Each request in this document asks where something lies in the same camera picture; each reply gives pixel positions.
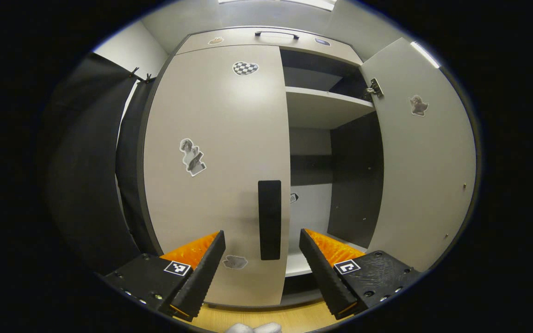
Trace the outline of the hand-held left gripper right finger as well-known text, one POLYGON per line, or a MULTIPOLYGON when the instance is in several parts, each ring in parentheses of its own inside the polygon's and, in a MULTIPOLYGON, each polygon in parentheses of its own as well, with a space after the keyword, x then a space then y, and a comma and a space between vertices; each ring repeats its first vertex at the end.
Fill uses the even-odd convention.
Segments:
POLYGON ((300 231, 299 248, 337 320, 381 305, 422 275, 384 251, 364 253, 309 229, 300 231))

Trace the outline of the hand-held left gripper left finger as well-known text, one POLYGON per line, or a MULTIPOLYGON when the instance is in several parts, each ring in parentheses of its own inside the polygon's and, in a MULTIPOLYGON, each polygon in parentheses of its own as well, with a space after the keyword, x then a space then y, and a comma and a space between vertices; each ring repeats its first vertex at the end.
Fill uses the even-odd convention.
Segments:
POLYGON ((226 249, 219 230, 161 256, 143 253, 103 279, 123 295, 167 316, 199 315, 226 249))

